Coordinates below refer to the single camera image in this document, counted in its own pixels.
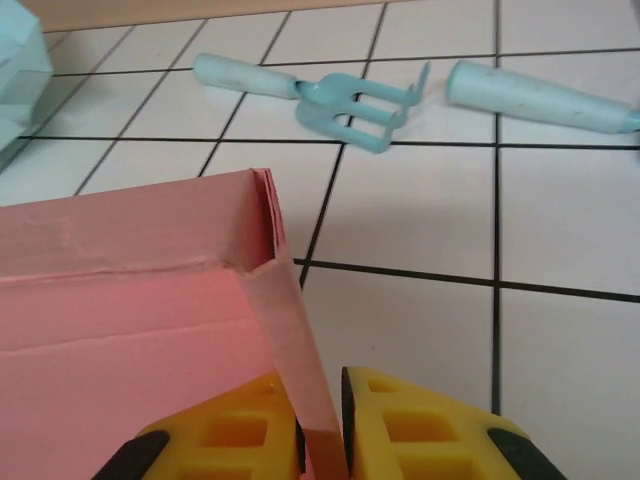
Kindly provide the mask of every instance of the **pink cardboard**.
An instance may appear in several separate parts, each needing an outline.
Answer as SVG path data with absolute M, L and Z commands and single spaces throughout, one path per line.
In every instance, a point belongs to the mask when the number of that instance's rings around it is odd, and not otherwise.
M 315 477 L 348 478 L 266 170 L 0 208 L 0 472 L 91 478 L 277 369 Z

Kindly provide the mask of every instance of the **tool handle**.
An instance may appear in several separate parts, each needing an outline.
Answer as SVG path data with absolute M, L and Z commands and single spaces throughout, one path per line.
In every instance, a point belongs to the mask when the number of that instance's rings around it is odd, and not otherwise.
M 287 99 L 297 98 L 295 83 L 298 79 L 293 75 L 239 60 L 201 53 L 193 63 L 193 71 L 205 85 Z
M 637 117 L 633 108 L 621 102 L 464 60 L 451 71 L 447 99 L 516 118 L 603 133 L 633 131 Z

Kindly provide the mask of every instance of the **floor tile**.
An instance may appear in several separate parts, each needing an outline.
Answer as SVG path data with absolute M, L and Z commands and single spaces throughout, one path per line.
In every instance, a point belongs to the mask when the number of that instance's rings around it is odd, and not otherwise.
M 638 477 L 640 305 L 504 291 L 503 415 L 567 476 Z
M 284 13 L 267 13 L 209 19 L 176 67 L 191 67 L 200 53 L 260 63 L 284 17 Z
M 113 27 L 71 32 L 49 54 L 55 73 L 89 73 L 129 29 Z
M 493 3 L 493 0 L 391 3 L 374 57 L 492 55 Z
M 54 48 L 64 37 L 67 32 L 51 32 L 44 34 L 44 41 L 47 44 L 47 48 L 51 50 Z
M 42 136 L 115 137 L 161 73 L 93 75 L 42 130 Z
M 639 153 L 502 151 L 504 280 L 640 295 Z
M 501 52 L 640 47 L 640 29 L 632 3 L 631 0 L 502 2 Z
M 82 193 L 195 178 L 213 143 L 118 142 Z
M 493 150 L 347 147 L 315 260 L 491 277 Z
M 42 93 L 40 100 L 36 103 L 31 117 L 32 127 L 24 132 L 23 135 L 33 135 L 34 132 L 44 125 L 49 117 L 64 102 L 69 95 L 80 85 L 85 76 L 72 77 L 52 77 L 49 80 L 45 91 Z
M 138 25 L 98 72 L 169 68 L 204 20 Z
M 367 58 L 381 5 L 293 12 L 267 63 Z
M 73 195 L 109 144 L 102 140 L 32 140 L 0 173 L 0 206 Z
M 640 52 L 508 57 L 502 66 L 638 107 Z M 637 145 L 637 135 L 594 133 L 570 127 L 502 118 L 508 143 Z
M 345 365 L 489 408 L 490 288 L 312 267 L 304 299 L 338 411 Z
M 304 80 L 320 80 L 333 72 L 360 76 L 362 68 L 362 63 L 273 67 L 274 70 L 296 75 Z M 298 123 L 295 115 L 297 104 L 297 101 L 281 98 L 247 95 L 225 136 L 252 139 L 326 140 L 327 137 L 312 132 Z
M 292 254 L 304 258 L 337 154 L 337 145 L 224 143 L 206 174 L 271 169 Z
M 216 139 L 240 96 L 238 92 L 201 85 L 191 71 L 171 72 L 124 136 Z
M 478 59 L 492 65 L 492 59 Z M 422 101 L 409 111 L 407 124 L 394 132 L 394 140 L 422 142 L 493 142 L 494 116 L 450 105 L 445 98 L 445 85 L 449 72 L 457 60 L 432 60 L 427 86 Z M 376 62 L 369 67 L 367 78 L 377 82 L 407 88 L 418 80 L 424 61 Z M 387 111 L 398 105 L 373 98 L 361 101 Z M 365 121 L 354 122 L 354 127 L 367 133 L 382 135 L 382 128 Z

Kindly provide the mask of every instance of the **tile floor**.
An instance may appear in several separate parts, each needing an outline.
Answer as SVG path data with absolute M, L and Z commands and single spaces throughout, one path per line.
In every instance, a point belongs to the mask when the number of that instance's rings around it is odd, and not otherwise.
M 366 364 L 501 412 L 570 479 L 637 479 L 640 138 L 446 104 L 459 57 L 637 104 L 629 0 L 429 0 L 47 35 L 39 126 L 0 154 L 0 205 L 269 167 L 338 392 Z M 293 103 L 205 88 L 208 51 L 408 86 L 370 155 Z M 357 122 L 356 126 L 369 126 Z

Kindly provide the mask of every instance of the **yellow gripper pad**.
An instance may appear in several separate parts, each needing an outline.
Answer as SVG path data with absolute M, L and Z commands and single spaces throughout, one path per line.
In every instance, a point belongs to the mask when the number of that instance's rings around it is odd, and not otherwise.
M 277 373 L 125 443 L 93 480 L 298 480 L 304 440 Z
M 514 423 L 370 368 L 342 371 L 354 480 L 566 480 Z

